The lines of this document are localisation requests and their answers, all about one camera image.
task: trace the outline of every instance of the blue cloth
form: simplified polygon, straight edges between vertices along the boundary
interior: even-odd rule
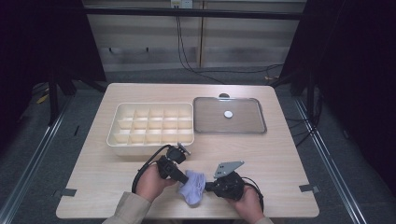
[[[187,204],[198,204],[202,200],[202,193],[205,189],[205,175],[187,170],[186,176],[189,178],[189,181],[186,184],[180,184],[178,193],[184,196]]]

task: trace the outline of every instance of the wooden table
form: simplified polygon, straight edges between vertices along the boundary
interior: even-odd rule
[[[192,103],[195,97],[256,98],[262,105],[267,126],[265,134],[201,134],[187,147],[191,152],[178,168],[204,173],[213,181],[219,162],[244,161],[236,172],[256,181],[264,197],[268,217],[315,217],[318,205],[290,135],[274,89],[263,86],[111,84],[98,109],[78,161],[67,184],[76,189],[74,197],[63,196],[56,214],[59,218],[103,218],[114,214],[120,196],[130,191],[134,176],[147,156],[120,157],[106,143],[121,103]],[[199,206],[189,207],[177,186],[165,189],[155,200],[150,218],[239,218],[225,200],[204,192]]]

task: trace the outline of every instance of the gray floor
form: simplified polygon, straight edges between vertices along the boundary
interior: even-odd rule
[[[258,71],[262,67],[240,67],[233,71]],[[110,82],[145,82],[145,83],[198,83],[198,84],[237,84],[267,85],[275,78],[279,70],[238,74],[219,72],[230,68],[211,69],[201,75],[185,69],[151,70],[135,72],[107,73]],[[56,217],[56,207],[60,201],[52,194],[56,189],[66,186],[79,151],[91,128],[96,110],[103,94],[90,87],[76,83],[78,92],[71,100],[64,114],[64,120],[53,138],[43,161],[30,184],[12,223],[101,223],[103,220],[61,220]],[[19,177],[33,156],[40,137],[47,130],[50,117],[49,102],[36,104],[41,93],[34,96],[32,103],[24,113],[20,131],[12,139],[7,155],[0,159],[0,203],[3,206],[9,194],[17,185]],[[295,97],[290,96],[289,86],[276,88],[276,94],[288,119],[290,132],[295,143],[307,134],[306,127],[295,104]],[[353,136],[345,138],[344,127],[338,123],[332,111],[324,104],[318,125],[329,151],[332,154],[343,178],[355,196],[368,223],[395,223],[396,199],[391,196],[378,174],[366,163],[359,148],[353,142]],[[320,214],[315,218],[287,219],[286,223],[353,223],[346,210],[345,203],[339,195],[315,144],[307,138],[298,147],[308,179],[312,185],[319,186],[316,199]]]

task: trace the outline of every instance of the small white disc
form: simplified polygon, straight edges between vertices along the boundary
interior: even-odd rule
[[[233,112],[227,110],[226,112],[224,112],[224,117],[226,117],[227,119],[230,119],[233,117]]]

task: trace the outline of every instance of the person's arm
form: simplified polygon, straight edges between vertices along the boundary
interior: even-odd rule
[[[175,183],[176,181],[172,179],[162,179],[157,165],[150,165],[137,183],[136,194],[124,192],[114,216],[106,219],[104,224],[140,223],[148,213],[152,202],[163,193],[163,189]]]
[[[268,217],[265,217],[260,206],[259,196],[256,190],[250,186],[244,187],[244,194],[239,201],[226,199],[233,206],[241,218],[250,224],[272,224]]]

